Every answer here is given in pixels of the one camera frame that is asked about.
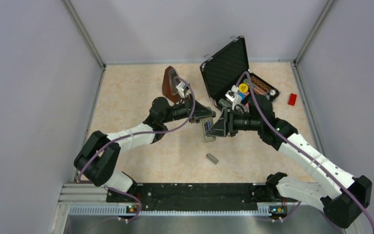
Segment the beige remote control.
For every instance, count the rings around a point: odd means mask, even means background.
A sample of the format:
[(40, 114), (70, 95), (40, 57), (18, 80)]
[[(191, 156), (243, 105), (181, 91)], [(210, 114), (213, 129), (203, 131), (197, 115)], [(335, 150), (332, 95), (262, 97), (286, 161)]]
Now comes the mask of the beige remote control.
[(207, 131), (213, 126), (213, 118), (211, 117), (203, 118), (199, 121), (199, 124), (201, 127), (202, 141), (205, 143), (215, 141), (216, 137), (208, 136), (206, 134)]

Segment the purple blue battery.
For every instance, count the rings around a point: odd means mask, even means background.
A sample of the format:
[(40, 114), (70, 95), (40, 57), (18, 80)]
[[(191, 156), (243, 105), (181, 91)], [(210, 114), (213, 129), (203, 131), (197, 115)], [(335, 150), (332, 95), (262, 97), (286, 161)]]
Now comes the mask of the purple blue battery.
[(204, 127), (205, 127), (205, 131), (210, 130), (212, 127), (212, 122), (209, 120), (204, 121)]

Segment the beige battery cover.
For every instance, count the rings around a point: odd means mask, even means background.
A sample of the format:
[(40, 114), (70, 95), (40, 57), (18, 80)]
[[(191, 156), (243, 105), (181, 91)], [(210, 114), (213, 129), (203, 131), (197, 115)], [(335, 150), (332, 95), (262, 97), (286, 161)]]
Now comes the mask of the beige battery cover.
[(219, 160), (212, 154), (206, 154), (206, 158), (215, 165), (219, 163)]

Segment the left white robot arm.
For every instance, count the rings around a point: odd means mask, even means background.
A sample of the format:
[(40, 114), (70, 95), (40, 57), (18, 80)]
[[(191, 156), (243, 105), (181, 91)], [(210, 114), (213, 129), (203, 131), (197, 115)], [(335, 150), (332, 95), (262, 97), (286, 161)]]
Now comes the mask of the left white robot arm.
[(75, 158), (74, 167), (93, 185), (118, 190), (124, 201), (132, 201), (137, 194), (135, 181), (126, 173), (115, 171), (119, 154), (158, 142), (169, 132), (165, 125), (168, 122), (187, 119), (190, 123), (205, 123), (215, 116), (215, 111), (195, 101), (192, 95), (174, 105), (165, 97), (157, 97), (148, 117), (139, 125), (110, 134), (93, 132)]

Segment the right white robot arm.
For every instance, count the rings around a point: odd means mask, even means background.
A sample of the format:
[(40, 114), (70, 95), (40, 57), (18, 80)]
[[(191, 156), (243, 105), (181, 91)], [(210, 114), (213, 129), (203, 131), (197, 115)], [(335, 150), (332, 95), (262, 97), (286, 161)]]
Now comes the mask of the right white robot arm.
[(316, 182), (302, 182), (285, 173), (270, 175), (266, 195), (301, 201), (322, 211), (336, 226), (347, 229), (370, 204), (372, 182), (336, 166), (309, 144), (289, 122), (275, 116), (272, 102), (263, 95), (248, 98), (249, 112), (223, 108), (208, 136), (232, 137), (238, 131), (256, 131), (260, 139), (301, 166)]

